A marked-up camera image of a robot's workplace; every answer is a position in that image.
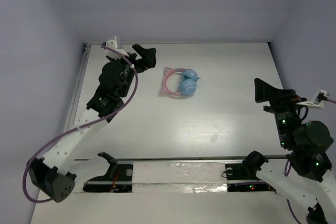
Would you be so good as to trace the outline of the pink blue cat-ear headphones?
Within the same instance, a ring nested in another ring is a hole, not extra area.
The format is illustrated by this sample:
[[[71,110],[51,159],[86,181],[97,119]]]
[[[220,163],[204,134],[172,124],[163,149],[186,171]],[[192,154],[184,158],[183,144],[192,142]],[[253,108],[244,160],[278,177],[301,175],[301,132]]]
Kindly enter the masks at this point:
[[[201,79],[193,69],[165,67],[163,73],[162,86],[158,92],[159,95],[171,95],[174,97],[191,96],[197,89],[198,80]],[[167,80],[175,74],[181,75],[181,81],[178,85],[178,89],[172,91],[168,88],[166,83]]]

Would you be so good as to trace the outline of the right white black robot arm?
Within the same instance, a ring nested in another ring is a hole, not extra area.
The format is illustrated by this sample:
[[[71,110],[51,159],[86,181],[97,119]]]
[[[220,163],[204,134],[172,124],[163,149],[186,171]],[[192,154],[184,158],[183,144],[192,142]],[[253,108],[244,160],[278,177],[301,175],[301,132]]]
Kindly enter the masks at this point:
[[[277,89],[256,78],[256,103],[269,102],[264,111],[275,117],[280,146],[290,151],[286,159],[296,173],[304,178],[307,189],[275,171],[271,162],[257,151],[242,161],[243,174],[268,183],[306,214],[307,223],[335,223],[335,174],[326,154],[334,140],[320,121],[305,122],[301,108],[323,108],[329,100],[326,91],[319,90],[312,101],[299,97],[293,89]]]

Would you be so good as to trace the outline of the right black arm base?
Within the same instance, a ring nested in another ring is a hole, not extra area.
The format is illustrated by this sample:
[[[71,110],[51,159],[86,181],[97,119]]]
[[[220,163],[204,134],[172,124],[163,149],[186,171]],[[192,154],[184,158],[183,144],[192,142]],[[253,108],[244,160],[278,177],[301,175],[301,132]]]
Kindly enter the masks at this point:
[[[268,159],[257,151],[248,154],[241,163],[225,165],[221,177],[228,182],[229,193],[248,193],[276,190],[268,183],[256,177],[256,172],[261,165],[268,162]]]

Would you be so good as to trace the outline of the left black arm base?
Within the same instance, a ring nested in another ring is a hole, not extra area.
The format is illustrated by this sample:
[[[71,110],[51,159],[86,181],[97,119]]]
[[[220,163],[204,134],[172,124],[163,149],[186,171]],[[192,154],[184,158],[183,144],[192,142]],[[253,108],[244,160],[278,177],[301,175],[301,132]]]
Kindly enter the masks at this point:
[[[83,185],[86,193],[131,193],[132,192],[132,163],[118,163],[118,160],[106,152],[97,154],[106,161],[108,168],[105,174],[87,180]]]

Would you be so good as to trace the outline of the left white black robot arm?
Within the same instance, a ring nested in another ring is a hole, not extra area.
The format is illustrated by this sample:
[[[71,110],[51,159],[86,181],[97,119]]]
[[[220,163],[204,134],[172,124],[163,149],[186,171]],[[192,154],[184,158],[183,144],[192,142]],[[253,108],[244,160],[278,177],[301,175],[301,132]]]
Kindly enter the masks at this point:
[[[102,67],[99,85],[86,109],[72,129],[56,136],[41,147],[27,162],[22,179],[25,197],[34,203],[27,191],[26,180],[44,192],[47,201],[62,202],[73,191],[77,175],[70,167],[75,153],[108,125],[135,96],[139,74],[156,66],[156,49],[132,46],[134,53],[101,45],[109,60]]]

